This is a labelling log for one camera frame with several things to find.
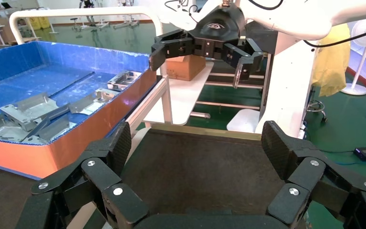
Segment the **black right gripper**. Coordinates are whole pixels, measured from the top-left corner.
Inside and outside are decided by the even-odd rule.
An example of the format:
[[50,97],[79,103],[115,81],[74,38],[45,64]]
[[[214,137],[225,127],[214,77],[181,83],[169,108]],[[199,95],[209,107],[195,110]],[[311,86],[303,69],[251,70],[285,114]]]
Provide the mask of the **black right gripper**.
[[235,68],[233,88],[256,72],[264,53],[251,38],[237,46],[245,27],[243,11],[234,4],[217,6],[201,19],[190,34],[178,29],[154,38],[149,68],[156,71],[169,58],[187,55],[224,60]]

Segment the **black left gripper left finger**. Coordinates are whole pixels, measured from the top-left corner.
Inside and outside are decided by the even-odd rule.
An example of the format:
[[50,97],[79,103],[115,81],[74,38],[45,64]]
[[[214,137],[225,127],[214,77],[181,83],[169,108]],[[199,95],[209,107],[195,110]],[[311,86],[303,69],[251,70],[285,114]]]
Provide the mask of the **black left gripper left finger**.
[[148,206],[121,179],[132,144],[130,126],[88,144],[70,165],[31,187],[18,229],[64,229],[92,203],[114,229],[132,229],[148,217]]

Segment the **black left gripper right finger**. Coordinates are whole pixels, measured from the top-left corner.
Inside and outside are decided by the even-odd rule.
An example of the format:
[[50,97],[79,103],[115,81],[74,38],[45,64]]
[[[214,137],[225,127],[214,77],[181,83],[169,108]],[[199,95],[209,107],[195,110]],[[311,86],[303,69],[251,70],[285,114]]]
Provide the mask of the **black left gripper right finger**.
[[274,121],[264,123],[261,145],[285,182],[267,215],[293,229],[314,201],[345,229],[366,229],[365,176],[331,161],[310,141],[288,136]]

